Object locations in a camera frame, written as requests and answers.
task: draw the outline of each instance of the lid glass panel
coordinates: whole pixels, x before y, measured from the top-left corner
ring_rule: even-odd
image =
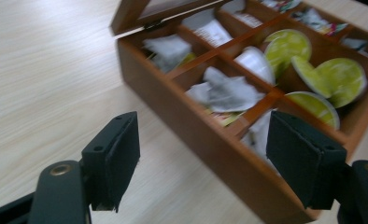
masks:
[[[140,18],[151,16],[175,7],[181,7],[197,0],[150,0]]]

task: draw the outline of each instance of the light wood surface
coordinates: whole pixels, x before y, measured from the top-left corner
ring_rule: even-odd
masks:
[[[306,2],[368,30],[368,7]],[[136,110],[140,163],[118,214],[92,213],[93,223],[262,223],[122,82],[108,29],[119,4],[0,1],[0,206],[34,191],[49,164],[79,160],[111,118]],[[368,160],[368,131],[359,159]],[[336,208],[315,223],[336,223]]]

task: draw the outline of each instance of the wooden box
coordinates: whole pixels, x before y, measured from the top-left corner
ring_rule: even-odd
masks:
[[[285,96],[285,93],[296,90],[297,84],[300,85],[295,80],[289,80],[291,85],[287,88],[272,86],[235,63],[233,58],[247,46],[262,48],[262,41],[275,31],[294,29],[310,39],[313,49],[310,59],[312,64],[320,64],[337,57],[353,59],[364,68],[368,80],[368,57],[340,44],[344,36],[368,40],[368,33],[349,25],[333,37],[324,36],[290,17],[293,11],[303,10],[306,7],[304,3],[286,13],[278,13],[258,1],[246,0],[244,11],[263,22],[261,26],[250,28],[220,8],[226,2],[229,1],[164,1],[161,5],[159,1],[122,0],[111,24],[113,33],[122,35],[138,28],[136,32],[117,40],[123,78],[266,223],[305,223],[314,220],[319,211],[304,209],[286,182],[264,160],[245,147],[240,139],[262,114],[277,108],[306,120],[328,134],[347,149],[350,157],[368,126],[368,87],[359,100],[338,110],[341,127],[336,131]],[[193,8],[197,9],[160,22]],[[207,8],[214,8],[215,17],[233,40],[213,48],[181,24],[184,18]],[[321,10],[318,12],[329,21],[341,22]],[[196,59],[165,74],[148,59],[149,55],[143,49],[143,40],[173,34],[191,44]],[[237,121],[228,127],[222,127],[206,114],[203,106],[185,94],[191,85],[202,82],[202,75],[208,66],[217,67],[227,76],[246,77],[247,82],[265,96]]]

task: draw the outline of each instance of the brown wooden box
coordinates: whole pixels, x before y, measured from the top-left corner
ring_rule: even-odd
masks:
[[[120,35],[145,24],[152,24],[191,8],[209,4],[211,1],[188,2],[162,13],[143,16],[141,13],[149,1],[122,0],[111,24],[112,31],[115,35]],[[339,43],[344,36],[368,39],[368,33],[349,25],[338,35],[327,37],[290,18],[292,11],[303,10],[306,4],[279,14],[257,1],[247,0],[245,11],[263,22],[263,25],[253,29],[219,8],[226,2],[228,1],[219,1],[217,4],[164,21],[161,27],[141,30],[119,38],[117,45],[123,78],[193,152],[266,223],[305,223],[314,220],[319,211],[305,210],[286,182],[252,150],[245,147],[240,138],[263,113],[277,108],[306,120],[328,134],[347,149],[350,158],[368,126],[368,87],[359,100],[338,111],[341,128],[336,131],[285,96],[287,92],[301,89],[300,83],[295,79],[289,80],[291,84],[283,89],[271,86],[235,63],[233,58],[247,46],[262,48],[262,41],[275,31],[295,29],[306,34],[311,41],[312,64],[320,64],[337,57],[350,58],[362,65],[368,79],[368,58]],[[208,45],[181,25],[181,21],[189,15],[212,7],[215,9],[216,18],[234,38],[218,48]],[[340,21],[320,10],[319,13],[329,21]],[[190,43],[197,58],[164,74],[148,60],[148,54],[142,48],[142,41],[172,34],[178,34]],[[185,94],[191,85],[202,81],[203,72],[210,65],[217,67],[227,76],[245,76],[248,83],[265,93],[265,97],[254,107],[225,128]]]

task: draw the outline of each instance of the box lid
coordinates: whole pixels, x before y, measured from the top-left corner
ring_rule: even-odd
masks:
[[[223,0],[121,0],[111,30],[115,35]]]

